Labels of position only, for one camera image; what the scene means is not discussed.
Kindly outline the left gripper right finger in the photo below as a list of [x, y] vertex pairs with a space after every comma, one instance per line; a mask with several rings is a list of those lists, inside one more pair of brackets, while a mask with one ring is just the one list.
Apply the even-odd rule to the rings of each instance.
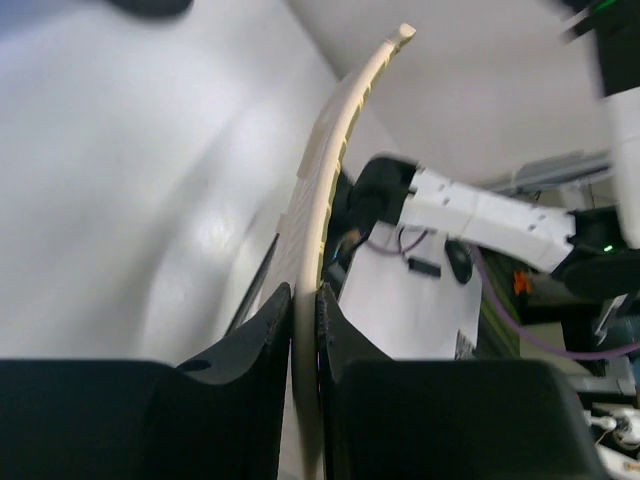
[[537, 361], [385, 355], [316, 297], [318, 383], [329, 479], [601, 479], [581, 404]]

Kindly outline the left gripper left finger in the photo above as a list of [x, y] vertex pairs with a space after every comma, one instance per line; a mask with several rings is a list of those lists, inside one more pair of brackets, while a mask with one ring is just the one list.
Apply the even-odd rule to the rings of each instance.
[[179, 366], [5, 360], [5, 479], [273, 479], [292, 313], [280, 285], [229, 336]]

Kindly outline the woven bamboo placemat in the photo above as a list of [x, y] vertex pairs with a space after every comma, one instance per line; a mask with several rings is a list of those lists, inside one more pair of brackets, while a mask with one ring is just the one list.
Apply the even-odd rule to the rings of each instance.
[[263, 292], [286, 282], [293, 291], [293, 328], [280, 447], [281, 471], [296, 479], [323, 476], [322, 434], [317, 388], [315, 300], [331, 208], [347, 145], [374, 85], [392, 58], [412, 40], [414, 27], [402, 23], [364, 64], [334, 88], [316, 118], [297, 182], [281, 216], [275, 254]]

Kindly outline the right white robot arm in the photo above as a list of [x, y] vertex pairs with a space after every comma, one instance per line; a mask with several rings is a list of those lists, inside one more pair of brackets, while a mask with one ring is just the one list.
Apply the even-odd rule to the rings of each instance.
[[585, 17], [568, 35], [592, 32], [613, 136], [615, 207], [565, 211], [535, 207], [455, 182], [400, 159], [372, 158], [348, 196], [376, 222], [409, 225], [500, 252], [549, 273], [576, 295], [607, 300], [639, 290], [639, 4], [569, 1]]

